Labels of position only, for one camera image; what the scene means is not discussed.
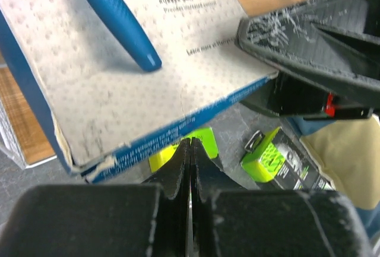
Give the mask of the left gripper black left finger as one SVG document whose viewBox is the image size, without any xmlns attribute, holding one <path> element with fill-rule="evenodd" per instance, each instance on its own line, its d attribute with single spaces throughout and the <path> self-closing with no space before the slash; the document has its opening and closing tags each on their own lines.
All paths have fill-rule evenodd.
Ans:
<svg viewBox="0 0 380 257">
<path fill-rule="evenodd" d="M 1 255 L 185 256 L 189 152 L 140 184 L 29 189 L 1 235 Z"/>
</svg>

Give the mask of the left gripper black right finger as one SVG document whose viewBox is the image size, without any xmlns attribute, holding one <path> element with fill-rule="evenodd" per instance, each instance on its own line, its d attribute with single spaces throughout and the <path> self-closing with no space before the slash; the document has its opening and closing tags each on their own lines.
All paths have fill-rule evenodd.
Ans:
<svg viewBox="0 0 380 257">
<path fill-rule="evenodd" d="M 364 226 L 341 193 L 245 189 L 196 138 L 190 163 L 200 256 L 372 256 Z"/>
</svg>

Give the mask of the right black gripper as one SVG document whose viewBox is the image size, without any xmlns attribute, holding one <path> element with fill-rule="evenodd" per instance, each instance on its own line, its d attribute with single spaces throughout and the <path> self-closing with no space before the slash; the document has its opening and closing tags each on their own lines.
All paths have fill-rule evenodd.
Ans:
<svg viewBox="0 0 380 257">
<path fill-rule="evenodd" d="M 373 115 L 355 101 L 379 100 L 379 0 L 307 0 L 243 18 L 236 41 L 300 79 L 279 73 L 241 101 L 249 109 L 305 120 Z"/>
</svg>

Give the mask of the Harry's razor box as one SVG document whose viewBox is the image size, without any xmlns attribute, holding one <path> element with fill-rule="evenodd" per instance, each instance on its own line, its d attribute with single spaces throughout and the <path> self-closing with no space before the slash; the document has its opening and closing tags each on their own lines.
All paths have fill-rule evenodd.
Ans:
<svg viewBox="0 0 380 257">
<path fill-rule="evenodd" d="M 238 0 L 1 0 L 1 52 L 56 155 L 97 183 L 273 76 L 235 46 Z"/>
</svg>

